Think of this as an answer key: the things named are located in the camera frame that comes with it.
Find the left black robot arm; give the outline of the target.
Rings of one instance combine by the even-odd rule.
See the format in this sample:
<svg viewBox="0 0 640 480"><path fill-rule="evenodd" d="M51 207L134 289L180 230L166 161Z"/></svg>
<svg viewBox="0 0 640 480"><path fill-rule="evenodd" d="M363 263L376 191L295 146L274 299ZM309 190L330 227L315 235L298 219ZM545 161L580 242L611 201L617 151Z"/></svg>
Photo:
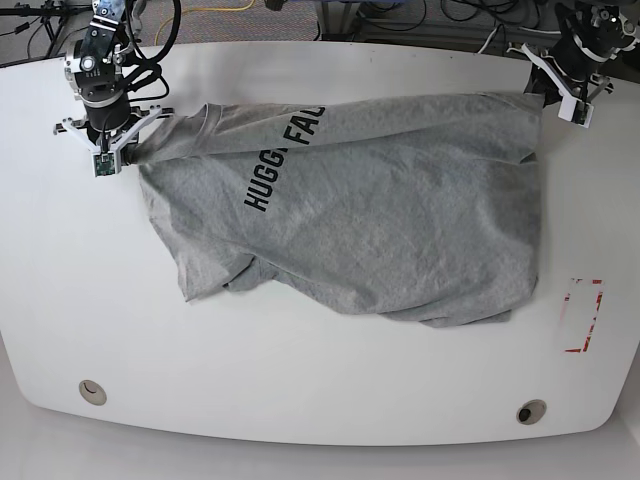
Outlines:
<svg viewBox="0 0 640 480"><path fill-rule="evenodd" d="M593 100L613 85L601 67L639 46L635 1L576 1L554 7L560 32L549 49L523 43L511 50L531 63L525 91L559 105L558 117L584 128L590 125Z"/></svg>

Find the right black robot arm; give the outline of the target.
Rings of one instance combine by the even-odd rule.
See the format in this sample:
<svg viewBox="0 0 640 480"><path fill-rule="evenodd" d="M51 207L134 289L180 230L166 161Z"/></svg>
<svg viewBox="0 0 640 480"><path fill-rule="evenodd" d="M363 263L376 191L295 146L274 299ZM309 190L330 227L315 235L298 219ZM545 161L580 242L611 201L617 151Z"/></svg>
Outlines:
<svg viewBox="0 0 640 480"><path fill-rule="evenodd" d="M85 116L63 119L54 132L67 133L87 148L96 176L119 173L130 162L129 151L137 145L140 131L174 115L172 108L156 102L170 93L161 61L177 38L181 3L173 3L167 43L151 57L140 50L134 27L145 5L144 1L94 1L85 37L64 57L65 78Z"/></svg>

